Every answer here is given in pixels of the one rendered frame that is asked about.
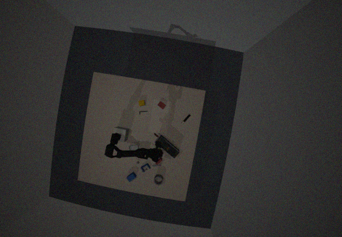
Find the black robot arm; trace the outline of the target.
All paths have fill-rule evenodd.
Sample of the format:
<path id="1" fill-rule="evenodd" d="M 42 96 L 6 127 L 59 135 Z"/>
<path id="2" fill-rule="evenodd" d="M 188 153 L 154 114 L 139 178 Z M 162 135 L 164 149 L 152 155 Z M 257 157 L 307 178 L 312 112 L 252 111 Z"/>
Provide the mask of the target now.
<path id="1" fill-rule="evenodd" d="M 120 138 L 121 138 L 121 134 L 118 134 L 118 133 L 112 134 L 110 144 L 108 144 L 105 149 L 106 157 L 109 157 L 109 158 L 138 157 L 142 159 L 148 159 L 148 157 L 150 157 L 153 160 L 157 160 L 158 158 L 162 157 L 163 152 L 161 149 L 157 149 L 155 150 L 155 152 L 153 152 L 152 149 L 145 149 L 145 148 L 137 149 L 134 151 L 133 150 L 120 150 L 117 146 L 115 146 L 115 144 L 118 143 Z M 114 149 L 117 151 L 117 155 L 115 156 L 113 156 Z"/>

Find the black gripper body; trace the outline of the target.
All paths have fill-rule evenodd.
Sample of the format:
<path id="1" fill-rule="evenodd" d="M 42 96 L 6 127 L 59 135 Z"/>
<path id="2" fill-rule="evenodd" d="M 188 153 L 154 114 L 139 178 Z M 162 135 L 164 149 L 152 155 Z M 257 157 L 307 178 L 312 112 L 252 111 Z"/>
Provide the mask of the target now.
<path id="1" fill-rule="evenodd" d="M 160 147 L 160 146 L 161 146 L 161 142 L 158 142 L 158 141 L 156 141 L 155 145 L 156 145 L 156 148 L 153 148 L 153 149 L 152 149 L 152 151 L 153 151 L 153 152 L 155 152 L 155 150 L 157 150 L 157 149 L 158 149 L 158 147 Z M 154 161 L 154 162 L 157 162 L 157 161 L 158 161 L 158 159 L 157 159 L 157 160 L 153 160 L 153 161 Z"/>

